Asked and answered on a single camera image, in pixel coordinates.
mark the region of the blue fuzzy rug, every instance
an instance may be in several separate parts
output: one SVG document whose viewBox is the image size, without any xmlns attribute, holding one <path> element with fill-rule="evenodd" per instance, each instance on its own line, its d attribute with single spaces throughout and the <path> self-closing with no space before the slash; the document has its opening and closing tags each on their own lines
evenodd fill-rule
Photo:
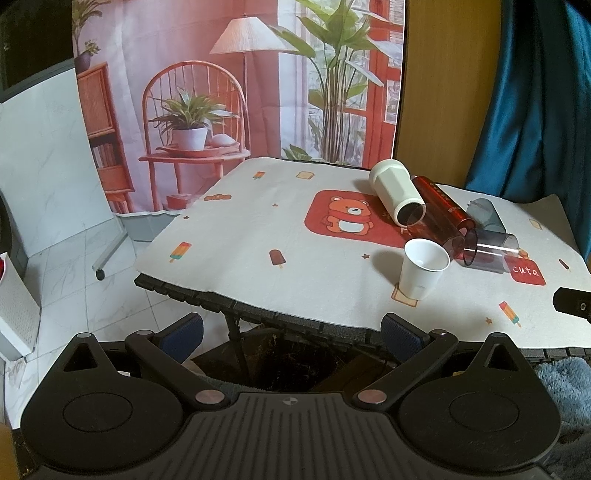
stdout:
<svg viewBox="0 0 591 480">
<path fill-rule="evenodd" d="M 560 438 L 545 467 L 561 480 L 591 479 L 591 367 L 571 357 L 535 370 L 562 415 Z"/>
</svg>

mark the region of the white tablecloth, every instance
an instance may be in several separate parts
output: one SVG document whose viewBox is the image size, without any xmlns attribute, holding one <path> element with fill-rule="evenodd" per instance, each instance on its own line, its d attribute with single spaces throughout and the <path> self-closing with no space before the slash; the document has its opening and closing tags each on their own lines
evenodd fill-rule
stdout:
<svg viewBox="0 0 591 480">
<path fill-rule="evenodd" d="M 465 341 L 505 332 L 520 348 L 591 346 L 591 325 L 552 305 L 559 287 L 591 290 L 557 197 L 516 205 L 443 186 L 463 208 L 490 199 L 537 266 L 534 278 L 535 266 L 525 264 L 528 275 L 545 285 L 453 262 L 435 292 L 410 306 L 392 298 L 408 234 L 384 216 L 367 178 L 367 171 L 325 164 L 248 160 L 162 231 L 136 268 L 180 287 L 337 325 L 379 330 L 384 314 L 395 312 L 426 332 L 442 328 Z M 344 205 L 334 198 L 369 199 L 373 227 L 366 235 L 328 230 L 330 202 Z M 275 250 L 281 255 L 269 254 Z"/>
</svg>

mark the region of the red square patch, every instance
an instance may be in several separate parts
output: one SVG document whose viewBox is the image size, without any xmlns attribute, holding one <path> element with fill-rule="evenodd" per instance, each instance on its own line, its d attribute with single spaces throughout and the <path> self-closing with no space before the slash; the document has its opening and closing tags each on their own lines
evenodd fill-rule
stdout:
<svg viewBox="0 0 591 480">
<path fill-rule="evenodd" d="M 521 257 L 505 257 L 513 280 L 531 285 L 546 285 L 542 272 L 533 260 Z"/>
</svg>

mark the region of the red label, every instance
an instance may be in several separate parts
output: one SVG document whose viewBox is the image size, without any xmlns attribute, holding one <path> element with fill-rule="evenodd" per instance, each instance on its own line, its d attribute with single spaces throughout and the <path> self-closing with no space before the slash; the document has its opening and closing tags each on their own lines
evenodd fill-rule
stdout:
<svg viewBox="0 0 591 480">
<path fill-rule="evenodd" d="M 520 257 L 505 257 L 513 280 L 531 285 L 546 285 L 542 272 L 533 260 Z"/>
<path fill-rule="evenodd" d="M 306 228 L 319 235 L 362 240 L 389 247 L 404 247 L 411 239 L 397 226 L 375 195 L 342 190 L 316 194 L 306 219 Z"/>
</svg>

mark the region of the white tile floor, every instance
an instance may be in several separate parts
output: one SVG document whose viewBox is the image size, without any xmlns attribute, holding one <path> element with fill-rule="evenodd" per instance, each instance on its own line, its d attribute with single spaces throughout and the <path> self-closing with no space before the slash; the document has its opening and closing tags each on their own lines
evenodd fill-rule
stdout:
<svg viewBox="0 0 591 480">
<path fill-rule="evenodd" d="M 41 305 L 41 325 L 35 351 L 6 365 L 5 407 L 13 429 L 20 426 L 25 405 L 53 362 L 79 332 L 92 332 L 99 341 L 123 340 L 136 330 L 159 331 L 190 312 L 198 312 L 204 337 L 193 356 L 227 341 L 228 329 L 221 314 L 135 286 L 138 272 L 133 264 L 146 243 L 127 238 L 105 265 L 106 278 L 99 282 L 92 264 L 117 231 L 112 219 L 29 259 L 24 281 Z M 241 324 L 242 330 L 250 327 Z"/>
</svg>

